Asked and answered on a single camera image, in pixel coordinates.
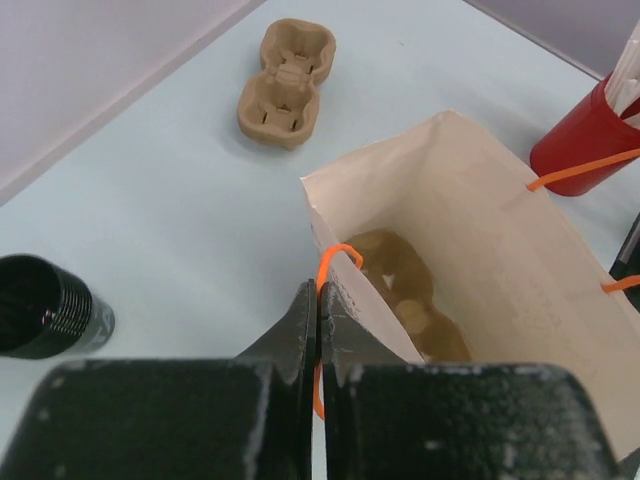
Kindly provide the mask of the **brown pulp cup carrier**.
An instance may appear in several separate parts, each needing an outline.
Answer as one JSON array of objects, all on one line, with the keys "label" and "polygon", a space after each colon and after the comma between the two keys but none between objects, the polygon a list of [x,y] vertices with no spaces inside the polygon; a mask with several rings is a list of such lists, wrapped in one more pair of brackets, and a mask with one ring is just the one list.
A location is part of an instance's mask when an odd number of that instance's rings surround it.
[{"label": "brown pulp cup carrier", "polygon": [[434,304],[432,274],[413,246],[391,230],[351,237],[362,273],[380,294],[423,359],[466,362],[471,354],[455,323]]}]

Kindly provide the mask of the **paper takeout bag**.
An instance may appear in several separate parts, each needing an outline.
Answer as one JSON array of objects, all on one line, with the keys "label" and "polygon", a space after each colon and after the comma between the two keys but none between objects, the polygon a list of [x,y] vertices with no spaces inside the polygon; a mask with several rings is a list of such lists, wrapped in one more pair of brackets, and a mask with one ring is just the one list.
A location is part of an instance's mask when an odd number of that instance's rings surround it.
[{"label": "paper takeout bag", "polygon": [[407,240],[480,362],[545,362],[586,388],[618,458],[639,445],[639,314],[535,173],[453,111],[339,157],[303,186],[320,251]]}]

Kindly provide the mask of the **tall black tumbler cup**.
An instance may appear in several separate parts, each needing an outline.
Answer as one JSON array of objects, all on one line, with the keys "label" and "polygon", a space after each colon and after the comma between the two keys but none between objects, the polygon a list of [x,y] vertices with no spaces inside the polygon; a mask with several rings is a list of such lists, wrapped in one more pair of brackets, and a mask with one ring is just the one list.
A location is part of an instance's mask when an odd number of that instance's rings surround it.
[{"label": "tall black tumbler cup", "polygon": [[1,258],[1,355],[39,360],[101,348],[115,315],[75,274],[37,256]]}]

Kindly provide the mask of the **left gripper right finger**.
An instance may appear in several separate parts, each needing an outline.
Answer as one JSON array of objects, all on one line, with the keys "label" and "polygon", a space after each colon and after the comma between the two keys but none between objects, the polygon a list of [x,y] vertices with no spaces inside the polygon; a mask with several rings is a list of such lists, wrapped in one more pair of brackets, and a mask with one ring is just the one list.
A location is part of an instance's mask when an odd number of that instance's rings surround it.
[{"label": "left gripper right finger", "polygon": [[331,479],[616,479],[592,402],[566,370],[536,363],[412,364],[319,300]]}]

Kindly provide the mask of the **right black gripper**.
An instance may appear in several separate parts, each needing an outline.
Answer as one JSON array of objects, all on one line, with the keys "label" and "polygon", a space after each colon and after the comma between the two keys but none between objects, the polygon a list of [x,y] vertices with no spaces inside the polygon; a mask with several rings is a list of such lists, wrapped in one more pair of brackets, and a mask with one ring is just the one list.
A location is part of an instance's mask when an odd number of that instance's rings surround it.
[{"label": "right black gripper", "polygon": [[615,280],[639,274],[640,214],[629,230],[612,266],[610,276]]}]

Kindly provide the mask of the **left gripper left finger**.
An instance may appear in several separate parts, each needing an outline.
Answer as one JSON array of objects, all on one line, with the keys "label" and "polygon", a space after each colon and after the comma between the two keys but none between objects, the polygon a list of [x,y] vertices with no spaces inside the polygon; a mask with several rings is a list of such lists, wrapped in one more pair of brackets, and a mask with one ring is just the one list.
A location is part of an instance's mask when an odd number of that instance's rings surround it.
[{"label": "left gripper left finger", "polygon": [[5,479],[308,479],[317,294],[231,359],[96,359],[52,369]]}]

